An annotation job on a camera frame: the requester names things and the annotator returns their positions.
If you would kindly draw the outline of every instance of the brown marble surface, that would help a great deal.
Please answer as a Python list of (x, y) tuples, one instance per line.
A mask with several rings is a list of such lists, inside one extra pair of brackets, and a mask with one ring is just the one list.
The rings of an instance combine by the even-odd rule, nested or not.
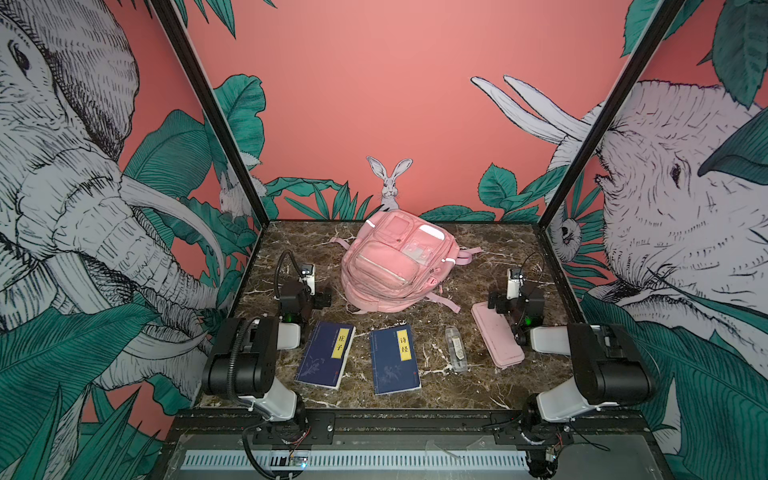
[[(467, 266), (457, 266), (443, 283), (443, 296), (461, 306), (453, 313), (445, 306), (419, 302), (399, 313), (368, 313), (352, 315), (356, 310), (344, 300), (339, 279), (339, 264), (344, 249), (328, 243), (330, 237), (347, 239), (350, 243), (359, 223), (272, 222), (262, 242), (245, 294), (237, 315), (262, 316), (276, 312), (272, 278), (280, 253), (291, 249), (301, 262), (315, 263), (316, 285), (333, 286), (330, 308), (315, 310), (310, 328), (321, 320), (351, 323), (356, 326), (356, 338), (346, 364), (339, 390), (312, 387), (294, 382), (303, 349), (279, 352), (276, 376), (288, 388), (299, 393), (310, 408), (428, 408), (428, 409), (519, 409), (533, 392), (543, 392), (571, 376), (568, 357), (532, 352), (524, 348), (523, 363), (499, 369), (493, 364), (488, 349), (477, 329), (470, 309), (474, 303), (487, 299), (488, 290), (505, 289), (506, 269), (519, 265), (538, 249), (532, 229), (526, 225), (504, 224), (446, 224), (462, 247), (482, 247), (484, 253), (475, 256)], [(562, 300), (545, 262), (539, 255), (530, 258), (525, 275), (541, 283), (545, 292), (545, 324), (562, 325), (568, 321)], [(408, 323), (412, 326), (413, 350), (419, 364), (422, 388), (386, 396), (374, 396), (371, 372), (369, 332)], [(456, 326), (461, 333), (470, 365), (468, 372), (455, 373), (449, 368), (445, 328)], [(198, 407), (225, 407), (224, 399), (202, 396)]]

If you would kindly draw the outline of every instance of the white vent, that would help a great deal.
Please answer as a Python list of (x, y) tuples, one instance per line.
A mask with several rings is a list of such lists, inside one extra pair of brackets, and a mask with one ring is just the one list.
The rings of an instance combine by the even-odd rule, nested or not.
[[(528, 470), (525, 452), (488, 450), (467, 452), (424, 450), (300, 450), (289, 465), (287, 450), (253, 450), (259, 465), (269, 470)], [(251, 470), (242, 450), (187, 450), (182, 470)]]

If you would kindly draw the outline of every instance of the wallpaper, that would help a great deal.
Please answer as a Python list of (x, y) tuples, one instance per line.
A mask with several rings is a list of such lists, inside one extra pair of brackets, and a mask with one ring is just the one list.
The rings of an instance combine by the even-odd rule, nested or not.
[(688, 1), (667, 37), (550, 235), (657, 380), (640, 408), (676, 477), (768, 478), (768, 4)]
[(0, 478), (141, 478), (260, 226), (147, 5), (3, 0), (0, 35)]
[(625, 32), (630, 0), (175, 4), (214, 86), (260, 81), (227, 119), (267, 213), (315, 220), (537, 221), (653, 11)]

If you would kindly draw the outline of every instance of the blue book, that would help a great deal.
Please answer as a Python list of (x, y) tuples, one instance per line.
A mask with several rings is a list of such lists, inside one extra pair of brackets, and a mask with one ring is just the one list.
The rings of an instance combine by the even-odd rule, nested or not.
[(304, 349), (304, 358), (299, 365), (296, 381), (338, 390), (354, 336), (354, 326), (344, 323), (318, 323)]
[(422, 388), (410, 325), (372, 331), (371, 364), (376, 395)]

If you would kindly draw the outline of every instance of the rabbit ear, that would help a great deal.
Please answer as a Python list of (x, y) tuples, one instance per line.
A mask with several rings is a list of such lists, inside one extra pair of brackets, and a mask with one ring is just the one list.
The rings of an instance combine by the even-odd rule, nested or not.
[(395, 171), (392, 172), (392, 178), (397, 178), (400, 175), (404, 174), (406, 170), (408, 170), (411, 165), (413, 165), (413, 160), (410, 158), (406, 158), (405, 160), (401, 160), (399, 164), (397, 164), (397, 167), (395, 167)]
[(366, 157), (368, 160), (368, 163), (371, 164), (371, 170), (373, 170), (373, 173), (382, 180), (386, 180), (386, 168), (384, 168), (384, 165), (378, 160), (376, 160), (374, 157)]

